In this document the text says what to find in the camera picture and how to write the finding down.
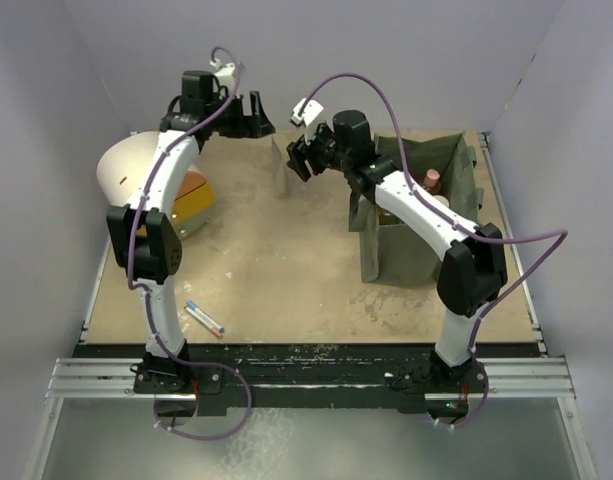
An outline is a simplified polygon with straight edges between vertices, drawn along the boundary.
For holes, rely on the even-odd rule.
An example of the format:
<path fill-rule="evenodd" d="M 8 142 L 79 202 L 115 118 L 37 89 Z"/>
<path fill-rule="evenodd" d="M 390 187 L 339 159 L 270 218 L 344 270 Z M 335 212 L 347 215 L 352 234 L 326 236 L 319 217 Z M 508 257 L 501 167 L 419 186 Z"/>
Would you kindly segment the orange bottle pink cap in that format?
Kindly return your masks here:
<path fill-rule="evenodd" d="M 439 195 L 441 192 L 441 175 L 435 169 L 428 169 L 422 180 L 422 187 L 431 195 Z"/>

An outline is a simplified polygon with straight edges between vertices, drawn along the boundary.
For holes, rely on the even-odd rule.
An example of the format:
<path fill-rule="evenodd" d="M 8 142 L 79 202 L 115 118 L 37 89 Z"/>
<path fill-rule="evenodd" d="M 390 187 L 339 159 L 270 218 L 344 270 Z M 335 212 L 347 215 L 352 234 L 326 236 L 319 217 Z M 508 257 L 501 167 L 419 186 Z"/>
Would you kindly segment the green canvas bag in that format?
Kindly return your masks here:
<path fill-rule="evenodd" d="M 441 175 L 439 195 L 449 200 L 458 216 L 476 223 L 484 191 L 476 185 L 475 147 L 462 133 L 428 140 L 403 141 L 410 173 L 421 182 L 428 169 Z M 349 230 L 359 235 L 360 276 L 364 283 L 402 288 L 432 285 L 439 277 L 446 247 L 440 243 L 451 227 L 410 194 L 407 185 L 388 206 L 371 203 L 353 192 L 349 201 Z"/>

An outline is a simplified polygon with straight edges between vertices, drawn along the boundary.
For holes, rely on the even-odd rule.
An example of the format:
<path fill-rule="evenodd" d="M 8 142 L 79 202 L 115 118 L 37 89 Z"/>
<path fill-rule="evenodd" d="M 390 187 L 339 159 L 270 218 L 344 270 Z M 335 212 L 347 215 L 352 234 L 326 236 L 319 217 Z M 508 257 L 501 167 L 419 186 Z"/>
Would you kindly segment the silver squeeze tube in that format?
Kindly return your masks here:
<path fill-rule="evenodd" d="M 271 138 L 272 190 L 276 197 L 290 195 L 289 169 L 274 137 Z"/>

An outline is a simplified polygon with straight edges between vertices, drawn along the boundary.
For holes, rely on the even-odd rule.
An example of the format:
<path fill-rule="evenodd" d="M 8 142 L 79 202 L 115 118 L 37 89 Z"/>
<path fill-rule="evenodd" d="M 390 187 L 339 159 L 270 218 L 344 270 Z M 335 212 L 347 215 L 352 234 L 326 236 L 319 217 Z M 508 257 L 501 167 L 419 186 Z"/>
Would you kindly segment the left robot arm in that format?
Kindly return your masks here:
<path fill-rule="evenodd" d="M 145 316 L 146 352 L 134 370 L 139 386 L 180 392 L 196 370 L 179 325 L 174 289 L 182 245 L 172 210 L 187 171 L 214 133 L 257 139 L 275 132 L 258 92 L 251 92 L 251 111 L 244 111 L 238 92 L 243 72 L 242 64 L 229 63 L 213 72 L 183 73 L 181 93 L 160 121 L 145 179 L 124 205 L 107 211 L 115 260 L 129 288 L 137 292 Z"/>

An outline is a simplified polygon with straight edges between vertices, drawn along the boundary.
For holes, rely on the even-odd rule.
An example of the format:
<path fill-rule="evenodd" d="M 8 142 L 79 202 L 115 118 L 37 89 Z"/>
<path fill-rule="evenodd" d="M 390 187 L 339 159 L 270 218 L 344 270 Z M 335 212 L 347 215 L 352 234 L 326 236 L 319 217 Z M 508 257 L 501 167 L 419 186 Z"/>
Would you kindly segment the green bottle beige cap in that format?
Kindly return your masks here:
<path fill-rule="evenodd" d="M 442 195 L 435 195 L 434 199 L 437 200 L 442 205 L 444 205 L 445 207 L 447 207 L 447 208 L 450 207 L 449 200 L 446 197 L 444 197 Z"/>

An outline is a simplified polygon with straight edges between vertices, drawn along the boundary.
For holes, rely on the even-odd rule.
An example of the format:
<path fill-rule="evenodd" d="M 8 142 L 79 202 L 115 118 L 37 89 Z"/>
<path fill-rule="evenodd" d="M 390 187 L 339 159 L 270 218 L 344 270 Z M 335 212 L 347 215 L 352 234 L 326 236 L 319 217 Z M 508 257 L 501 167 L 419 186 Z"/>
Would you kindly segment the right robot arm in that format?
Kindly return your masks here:
<path fill-rule="evenodd" d="M 431 355 L 430 376 L 438 389 L 455 390 L 466 379 L 465 368 L 474 362 L 484 309 L 507 282 L 501 231 L 458 215 L 408 178 L 404 159 L 376 149 L 362 112 L 342 111 L 328 124 L 320 104 L 303 100 L 290 121 L 304 130 L 287 148 L 287 165 L 302 181 L 327 169 L 341 172 L 352 199 L 365 198 L 394 214 L 440 260 L 436 288 L 445 316 Z"/>

